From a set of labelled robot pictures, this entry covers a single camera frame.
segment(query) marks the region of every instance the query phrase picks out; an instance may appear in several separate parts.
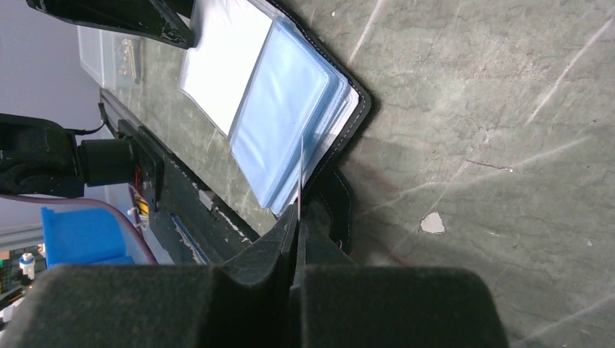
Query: wallet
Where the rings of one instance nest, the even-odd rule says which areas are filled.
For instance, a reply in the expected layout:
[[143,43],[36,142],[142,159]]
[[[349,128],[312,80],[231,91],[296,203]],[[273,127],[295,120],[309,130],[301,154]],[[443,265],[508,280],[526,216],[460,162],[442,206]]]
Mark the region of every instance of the wallet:
[[196,0],[191,25],[180,88],[228,138],[260,205],[281,214],[302,171],[304,204],[323,202],[350,252],[353,193],[336,163],[371,109],[367,91],[277,1]]

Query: transparent container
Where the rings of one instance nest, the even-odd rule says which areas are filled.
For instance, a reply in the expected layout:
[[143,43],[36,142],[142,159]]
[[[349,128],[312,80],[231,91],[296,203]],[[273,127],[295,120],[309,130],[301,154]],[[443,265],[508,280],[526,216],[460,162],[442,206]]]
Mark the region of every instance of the transparent container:
[[78,27],[81,67],[102,87],[136,88],[141,83],[141,38]]

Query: wall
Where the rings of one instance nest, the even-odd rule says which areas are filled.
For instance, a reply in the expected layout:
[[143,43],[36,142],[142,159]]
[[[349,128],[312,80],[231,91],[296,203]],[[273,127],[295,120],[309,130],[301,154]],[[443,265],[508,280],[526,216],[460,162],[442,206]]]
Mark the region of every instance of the wall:
[[[79,65],[77,28],[25,1],[0,1],[0,17],[0,112],[95,128],[99,87]],[[104,189],[86,196],[104,199]],[[36,206],[0,200],[0,228],[39,221]]]

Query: black cylinder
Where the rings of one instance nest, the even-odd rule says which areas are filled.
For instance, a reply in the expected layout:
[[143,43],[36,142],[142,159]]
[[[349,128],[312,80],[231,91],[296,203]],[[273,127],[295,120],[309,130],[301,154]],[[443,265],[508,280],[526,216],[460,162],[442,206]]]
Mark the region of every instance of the black cylinder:
[[136,155],[128,140],[84,140],[79,155],[84,179],[90,187],[134,182]]

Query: scratched surface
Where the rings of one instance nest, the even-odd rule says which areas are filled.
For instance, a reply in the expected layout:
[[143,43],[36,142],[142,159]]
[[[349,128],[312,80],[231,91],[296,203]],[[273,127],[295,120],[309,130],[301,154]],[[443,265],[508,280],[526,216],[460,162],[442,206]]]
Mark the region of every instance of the scratched surface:
[[[615,341],[613,0],[292,0],[381,101],[342,168],[355,260],[474,270],[513,347]],[[259,232],[225,140],[177,91],[182,52],[148,41],[116,91]],[[419,230],[431,212],[446,232]]]

